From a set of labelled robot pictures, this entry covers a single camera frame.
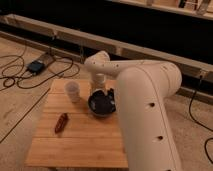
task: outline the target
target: black cable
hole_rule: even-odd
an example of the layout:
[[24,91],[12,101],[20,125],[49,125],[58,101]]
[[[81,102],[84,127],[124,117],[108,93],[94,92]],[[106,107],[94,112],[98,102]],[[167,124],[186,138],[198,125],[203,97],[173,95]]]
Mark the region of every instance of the black cable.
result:
[[49,92],[50,88],[46,90],[41,97],[33,104],[33,106],[19,119],[19,121],[10,129],[10,131],[1,139],[0,144],[11,134],[11,132],[19,125],[21,121],[34,109],[34,107],[43,99],[43,97]]
[[[56,62],[58,62],[58,63],[69,64],[69,62],[59,61],[59,60],[57,60]],[[79,67],[78,65],[73,64],[73,66],[76,66],[76,68],[77,68],[77,72],[76,72],[75,74],[73,74],[73,75],[68,75],[68,76],[64,76],[64,74],[63,74],[63,75],[59,75],[59,74],[55,73],[54,71],[52,71],[50,68],[48,68],[48,71],[49,71],[51,74],[53,74],[53,75],[59,76],[59,78],[71,78],[71,77],[75,76],[76,74],[78,74],[78,73],[80,72],[80,67]]]
[[23,79],[23,80],[26,80],[26,79],[29,79],[29,78],[31,78],[31,77],[33,77],[33,75],[30,75],[29,77],[17,77],[17,76],[4,77],[5,80],[4,80],[4,82],[3,82],[3,86],[4,86],[5,88],[10,88],[10,87],[12,87],[12,86],[14,86],[14,85],[16,84],[16,79]]
[[205,153],[206,153],[206,156],[208,157],[209,161],[213,164],[213,160],[211,159],[209,153],[208,153],[208,149],[207,149],[207,145],[210,141],[213,141],[213,138],[209,138],[205,141],[205,144],[204,144],[204,149],[205,149]]
[[[200,88],[200,85],[201,85],[202,81],[203,81],[203,77],[201,76],[201,77],[200,77],[200,80],[199,80],[199,83],[198,83],[198,86],[196,87],[196,89],[195,89],[195,91],[194,91],[194,93],[193,93],[193,95],[192,95],[192,98],[191,98],[191,100],[190,100],[190,104],[189,104],[189,115],[190,115],[191,119],[192,119],[196,124],[200,125],[201,127],[207,129],[207,130],[210,131],[210,132],[213,132],[213,129],[212,129],[212,128],[209,128],[208,126],[202,124],[202,123],[199,122],[197,119],[195,119],[195,117],[193,116],[193,114],[192,114],[192,112],[191,112],[192,103],[193,103],[193,101],[194,101],[194,99],[195,99],[195,97],[196,97],[196,95],[197,95],[197,92],[198,92],[198,90],[199,90],[199,88]],[[208,152],[208,149],[207,149],[207,145],[208,145],[208,143],[209,143],[210,141],[212,141],[212,140],[213,140],[213,138],[209,138],[209,139],[207,139],[207,140],[205,141],[205,143],[204,143],[205,154],[206,154],[208,160],[211,162],[211,164],[213,164],[213,160],[211,159],[211,157],[210,157],[210,155],[209,155],[209,152]]]
[[[15,80],[17,79],[17,78],[20,78],[20,76],[18,76],[22,71],[23,71],[23,69],[24,69],[24,64],[25,64],[25,62],[24,62],[24,59],[23,59],[23,55],[25,54],[25,52],[26,52],[26,48],[24,49],[24,51],[23,51],[23,53],[19,56],[19,55],[12,55],[12,57],[14,57],[14,56],[16,56],[17,58],[15,59],[15,60],[13,60],[13,61],[10,61],[10,62],[8,62],[7,64],[5,64],[5,65],[3,65],[3,66],[1,66],[1,68],[3,68],[3,70],[1,71],[1,76],[2,77],[0,77],[0,80],[4,80],[3,81],[3,89],[0,89],[0,91],[4,91],[4,90],[6,90],[6,89],[8,89],[8,88],[10,88],[10,87],[12,87],[13,85],[15,85]],[[0,57],[1,59],[2,58],[8,58],[8,57],[11,57],[11,56],[3,56],[3,57]],[[12,63],[14,63],[14,62],[16,62],[16,61],[18,61],[19,59],[21,59],[21,62],[22,62],[22,64],[21,65],[11,65]],[[20,69],[16,72],[16,73],[14,73],[14,74],[12,74],[12,75],[7,75],[7,74],[5,74],[5,72],[8,70],[8,69],[11,69],[11,68],[14,68],[14,67],[20,67]]]
[[[18,22],[18,20],[16,19],[15,15],[14,15],[13,3],[12,3],[11,0],[9,0],[9,8],[10,8],[10,10],[11,10],[11,12],[12,12],[12,16],[13,16],[13,18],[14,18],[14,21],[15,21],[15,23],[16,23],[16,26],[17,26],[18,28],[22,29],[20,23]],[[1,69],[1,68],[4,68],[4,67],[6,67],[6,66],[8,66],[8,65],[10,65],[10,64],[12,64],[12,63],[14,63],[14,62],[16,62],[19,58],[22,58],[22,57],[24,56],[24,54],[25,54],[26,51],[27,51],[27,47],[28,47],[28,46],[27,46],[27,40],[26,40],[25,38],[23,38],[23,40],[24,40],[24,50],[23,50],[23,52],[21,53],[21,55],[5,55],[5,56],[1,56],[0,58],[17,57],[17,59],[15,59],[14,61],[9,62],[8,64],[6,64],[6,65],[4,65],[4,66],[0,66],[0,69]]]
[[189,115],[190,115],[191,119],[192,119],[196,124],[198,124],[198,125],[200,125],[201,127],[203,127],[203,128],[205,128],[205,129],[207,129],[207,130],[213,132],[213,129],[212,129],[212,128],[209,128],[209,127],[205,126],[205,125],[202,124],[200,121],[198,121],[197,119],[195,119],[195,117],[193,116],[192,111],[191,111],[192,103],[193,103],[193,101],[194,101],[194,99],[195,99],[195,97],[196,97],[196,95],[197,95],[197,92],[198,92],[198,90],[199,90],[199,88],[200,88],[200,85],[201,85],[202,81],[203,81],[203,77],[200,77],[198,86],[197,86],[197,88],[195,89],[195,91],[194,91],[194,93],[193,93],[193,95],[192,95],[190,104],[189,104]]
[[19,73],[20,73],[23,70],[24,65],[25,65],[25,61],[24,61],[23,56],[25,55],[26,51],[27,51],[27,44],[25,44],[24,50],[23,50],[23,52],[20,55],[4,55],[4,56],[0,56],[0,59],[16,57],[14,60],[12,60],[12,61],[0,66],[0,69],[7,70],[7,69],[9,69],[11,64],[15,63],[18,60],[21,60],[22,64],[20,65],[20,67],[21,67],[21,69],[19,71]]
[[69,57],[62,57],[62,59],[69,59],[69,60],[71,60],[70,66],[69,66],[68,68],[66,68],[66,69],[64,69],[64,70],[62,70],[62,71],[60,71],[60,72],[58,72],[58,73],[54,73],[54,75],[52,75],[51,77],[49,77],[49,78],[43,80],[43,81],[40,82],[39,84],[36,84],[36,85],[33,85],[33,86],[29,86],[29,87],[21,86],[20,83],[21,83],[23,80],[25,80],[25,79],[20,78],[20,79],[18,79],[18,81],[17,81],[17,83],[16,83],[17,87],[19,87],[20,89],[33,89],[33,88],[36,88],[36,87],[41,86],[42,84],[46,83],[48,80],[50,80],[50,79],[52,79],[52,78],[54,78],[54,77],[56,77],[56,76],[60,76],[62,73],[64,73],[64,72],[68,71],[69,69],[71,69],[71,68],[73,67],[73,65],[77,66],[77,72],[74,73],[73,75],[69,76],[69,77],[73,77],[73,76],[77,75],[77,74],[80,72],[80,67],[79,67],[78,65],[74,64],[73,59],[71,59],[71,58],[69,58]]

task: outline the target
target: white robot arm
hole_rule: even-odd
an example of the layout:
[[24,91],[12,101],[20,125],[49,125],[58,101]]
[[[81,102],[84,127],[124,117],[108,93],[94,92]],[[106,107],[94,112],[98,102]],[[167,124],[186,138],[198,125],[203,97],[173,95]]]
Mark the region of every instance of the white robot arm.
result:
[[92,73],[116,77],[115,104],[130,171],[182,171],[163,99],[182,77],[176,65],[153,60],[110,61],[101,51],[85,61]]

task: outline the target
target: wooden tabletop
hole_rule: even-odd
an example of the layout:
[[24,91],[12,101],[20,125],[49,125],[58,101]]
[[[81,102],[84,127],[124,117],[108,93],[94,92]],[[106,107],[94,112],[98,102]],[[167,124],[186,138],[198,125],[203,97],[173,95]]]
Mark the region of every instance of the wooden tabletop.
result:
[[[74,80],[80,85],[81,100],[72,103],[64,91],[69,81],[53,81],[26,159],[27,166],[127,168],[116,114],[105,119],[91,115],[87,105],[88,80]],[[107,88],[113,85],[114,81],[108,80]],[[56,135],[54,128],[62,113],[68,113],[69,121],[64,131]]]

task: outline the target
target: paper cup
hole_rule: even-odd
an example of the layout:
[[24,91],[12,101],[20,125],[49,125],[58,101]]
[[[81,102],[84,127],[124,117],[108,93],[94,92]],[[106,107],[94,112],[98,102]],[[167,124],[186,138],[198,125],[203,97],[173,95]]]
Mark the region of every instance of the paper cup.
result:
[[72,103],[76,103],[80,100],[80,88],[77,82],[75,81],[68,82],[65,85],[65,91]]

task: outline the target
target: concrete floor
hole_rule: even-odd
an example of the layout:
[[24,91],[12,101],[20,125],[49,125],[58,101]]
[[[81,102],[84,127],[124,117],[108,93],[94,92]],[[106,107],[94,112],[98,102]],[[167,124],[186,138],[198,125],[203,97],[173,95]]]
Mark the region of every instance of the concrete floor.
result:
[[[23,45],[0,38],[0,56],[8,54],[21,54]],[[24,55],[26,63],[37,58],[41,51],[27,48]],[[0,59],[0,66],[6,60]],[[56,71],[61,67],[58,64],[51,66]],[[88,78],[89,74],[80,65],[81,72],[75,78]],[[50,73],[45,71],[35,80],[26,82],[33,85],[48,77]],[[20,90],[17,87],[0,92],[0,138],[17,123],[23,114],[32,106],[39,96],[51,85],[51,81],[33,90]],[[46,171],[46,168],[30,168],[24,164],[31,140],[35,132],[36,124],[41,116],[45,98],[27,115],[27,117],[14,129],[14,131],[0,144],[0,170],[1,171]],[[177,144],[184,171],[212,171],[213,165],[207,160],[204,153],[204,141],[213,137],[209,131],[201,128],[191,121],[188,114],[189,99],[174,95],[165,100],[169,121]],[[202,123],[213,127],[213,106],[195,101],[193,113]],[[209,144],[209,153],[213,157],[213,142]]]

